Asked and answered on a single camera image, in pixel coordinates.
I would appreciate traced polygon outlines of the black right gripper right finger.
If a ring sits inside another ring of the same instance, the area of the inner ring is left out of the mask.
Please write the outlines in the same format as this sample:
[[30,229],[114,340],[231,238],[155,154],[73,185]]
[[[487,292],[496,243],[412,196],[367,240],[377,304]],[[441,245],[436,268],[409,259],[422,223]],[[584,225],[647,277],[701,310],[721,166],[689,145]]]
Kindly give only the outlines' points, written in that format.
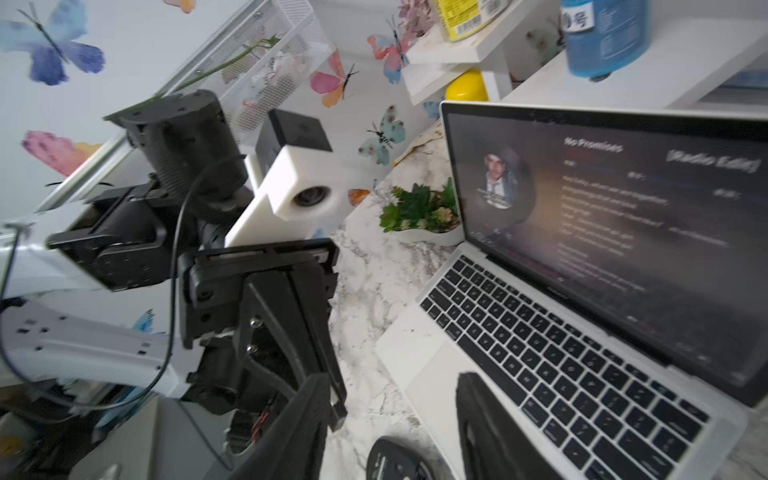
[[465,477],[468,479],[558,479],[484,380],[458,377],[456,408]]

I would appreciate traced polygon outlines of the black wireless mouse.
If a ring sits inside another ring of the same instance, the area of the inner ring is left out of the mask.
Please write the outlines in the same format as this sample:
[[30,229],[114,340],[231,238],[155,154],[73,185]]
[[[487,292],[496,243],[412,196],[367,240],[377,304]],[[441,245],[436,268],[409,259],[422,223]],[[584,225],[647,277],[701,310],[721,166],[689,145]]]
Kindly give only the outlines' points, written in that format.
[[368,455],[368,480],[433,480],[435,478],[426,458],[400,439],[378,438]]

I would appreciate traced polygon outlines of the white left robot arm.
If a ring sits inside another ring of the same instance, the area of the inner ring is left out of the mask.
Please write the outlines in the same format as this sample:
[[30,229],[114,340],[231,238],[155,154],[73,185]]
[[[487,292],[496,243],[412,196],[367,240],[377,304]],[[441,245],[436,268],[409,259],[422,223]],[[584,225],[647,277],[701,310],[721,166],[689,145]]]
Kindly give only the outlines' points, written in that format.
[[[320,122],[271,110],[247,155],[208,90],[149,100],[113,121],[153,175],[5,224],[2,363],[22,384],[135,386],[258,424],[324,373],[330,425],[340,428],[347,392],[328,327],[339,251],[313,233],[343,205],[347,182]],[[161,283],[169,330],[157,336],[32,301]]]

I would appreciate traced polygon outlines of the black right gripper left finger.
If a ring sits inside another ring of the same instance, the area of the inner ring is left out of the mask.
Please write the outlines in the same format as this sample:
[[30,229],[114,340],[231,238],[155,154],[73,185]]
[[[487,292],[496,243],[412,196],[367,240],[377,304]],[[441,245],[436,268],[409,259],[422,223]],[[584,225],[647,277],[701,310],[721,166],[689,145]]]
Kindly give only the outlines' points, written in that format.
[[331,412],[326,374],[310,375],[232,479],[300,480],[320,475]]

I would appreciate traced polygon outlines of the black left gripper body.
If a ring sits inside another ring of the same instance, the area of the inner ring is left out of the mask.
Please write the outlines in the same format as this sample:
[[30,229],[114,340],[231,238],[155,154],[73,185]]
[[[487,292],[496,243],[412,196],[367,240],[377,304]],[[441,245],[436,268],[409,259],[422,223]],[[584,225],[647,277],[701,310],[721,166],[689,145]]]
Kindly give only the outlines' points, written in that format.
[[339,429],[347,390],[328,326],[338,255],[329,238],[182,255],[182,342],[203,349],[183,400],[215,415],[260,414],[323,373],[332,393],[330,426]]

